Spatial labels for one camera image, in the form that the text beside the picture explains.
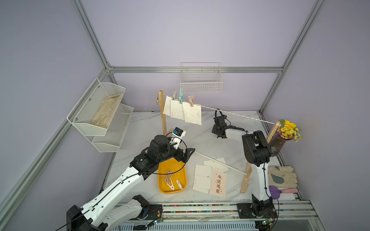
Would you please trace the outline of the pink clothespin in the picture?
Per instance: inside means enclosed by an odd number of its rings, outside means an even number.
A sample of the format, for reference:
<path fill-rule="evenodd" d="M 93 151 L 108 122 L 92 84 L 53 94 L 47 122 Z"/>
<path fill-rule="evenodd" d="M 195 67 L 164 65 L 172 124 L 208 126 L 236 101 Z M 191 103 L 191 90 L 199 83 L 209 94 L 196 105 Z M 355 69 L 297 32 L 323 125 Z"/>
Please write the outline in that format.
<path fill-rule="evenodd" d="M 170 178 L 174 176 L 170 169 L 165 170 L 165 174 L 168 175 Z"/>
<path fill-rule="evenodd" d="M 166 182 L 166 184 L 170 187 L 171 186 L 171 183 L 170 183 L 170 177 L 168 175 L 162 175 L 161 176 L 162 179 Z"/>
<path fill-rule="evenodd" d="M 188 100 L 189 100 L 190 106 L 193 107 L 194 106 L 194 96 L 193 95 L 188 96 Z"/>

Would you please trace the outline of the white clothespin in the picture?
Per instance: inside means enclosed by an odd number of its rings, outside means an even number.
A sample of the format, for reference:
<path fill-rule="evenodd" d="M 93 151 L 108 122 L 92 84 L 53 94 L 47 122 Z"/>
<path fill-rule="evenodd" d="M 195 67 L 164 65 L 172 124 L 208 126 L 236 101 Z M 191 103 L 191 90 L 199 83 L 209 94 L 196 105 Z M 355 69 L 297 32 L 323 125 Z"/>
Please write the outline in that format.
<path fill-rule="evenodd" d="M 166 179 L 166 180 L 164 180 L 165 182 L 166 182 L 166 185 L 172 190 L 172 191 L 174 191 L 175 190 L 175 188 L 174 188 L 174 185 L 173 185 L 173 182 L 172 182 L 172 179 L 171 178 L 169 178 L 169 179 Z"/>
<path fill-rule="evenodd" d="M 182 187 L 182 184 L 180 183 L 180 181 L 179 180 L 176 180 L 176 183 L 177 183 L 179 189 L 180 190 L 183 190 L 183 187 Z"/>

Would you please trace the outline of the pink chinese text postcard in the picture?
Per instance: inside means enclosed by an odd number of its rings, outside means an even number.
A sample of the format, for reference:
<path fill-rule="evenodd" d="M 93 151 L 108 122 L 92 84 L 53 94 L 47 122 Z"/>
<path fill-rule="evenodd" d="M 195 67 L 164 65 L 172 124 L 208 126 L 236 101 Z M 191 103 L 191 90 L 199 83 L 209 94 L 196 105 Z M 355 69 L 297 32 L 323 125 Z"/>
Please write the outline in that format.
<path fill-rule="evenodd" d="M 220 171 L 212 171 L 210 195 L 225 198 L 227 185 L 227 174 Z"/>

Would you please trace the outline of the green clothespin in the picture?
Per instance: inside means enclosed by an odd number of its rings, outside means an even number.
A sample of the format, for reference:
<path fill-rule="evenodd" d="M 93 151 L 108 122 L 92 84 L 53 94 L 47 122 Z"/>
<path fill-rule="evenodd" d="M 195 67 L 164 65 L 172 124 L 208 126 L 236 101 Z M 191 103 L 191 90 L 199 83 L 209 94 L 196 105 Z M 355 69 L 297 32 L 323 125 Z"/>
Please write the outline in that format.
<path fill-rule="evenodd" d="M 179 97 L 178 97 L 179 104 L 183 103 L 183 99 L 184 99 L 183 89 L 181 88 L 180 91 L 179 91 Z"/>

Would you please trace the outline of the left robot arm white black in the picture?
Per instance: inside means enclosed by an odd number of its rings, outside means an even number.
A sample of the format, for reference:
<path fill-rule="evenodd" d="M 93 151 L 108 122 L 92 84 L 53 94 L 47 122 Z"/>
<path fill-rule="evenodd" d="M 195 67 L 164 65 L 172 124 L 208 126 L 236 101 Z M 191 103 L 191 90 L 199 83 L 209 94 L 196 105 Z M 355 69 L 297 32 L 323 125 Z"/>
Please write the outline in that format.
<path fill-rule="evenodd" d="M 149 214 L 150 203 L 142 196 L 134 196 L 128 203 L 116 205 L 136 186 L 150 175 L 156 174 L 159 164 L 174 158 L 186 164 L 194 148 L 182 150 L 179 137 L 157 135 L 149 147 L 137 155 L 126 170 L 104 191 L 84 204 L 72 206 L 66 213 L 68 231 L 111 231 L 131 219 L 145 219 Z"/>

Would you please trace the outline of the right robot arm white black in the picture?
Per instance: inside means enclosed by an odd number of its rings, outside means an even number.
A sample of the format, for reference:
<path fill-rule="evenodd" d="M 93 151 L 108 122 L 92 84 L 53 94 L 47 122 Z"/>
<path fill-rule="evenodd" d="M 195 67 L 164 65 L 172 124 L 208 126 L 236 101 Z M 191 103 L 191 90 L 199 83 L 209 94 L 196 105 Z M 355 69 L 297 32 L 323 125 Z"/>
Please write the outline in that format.
<path fill-rule="evenodd" d="M 268 186 L 268 166 L 271 158 L 270 146 L 262 131 L 249 133 L 243 128 L 228 125 L 227 116 L 221 114 L 214 117 L 212 133 L 222 139 L 234 139 L 242 142 L 246 160 L 251 166 L 251 174 L 255 186 L 252 192 L 252 214 L 261 218 L 277 216 L 273 199 Z"/>

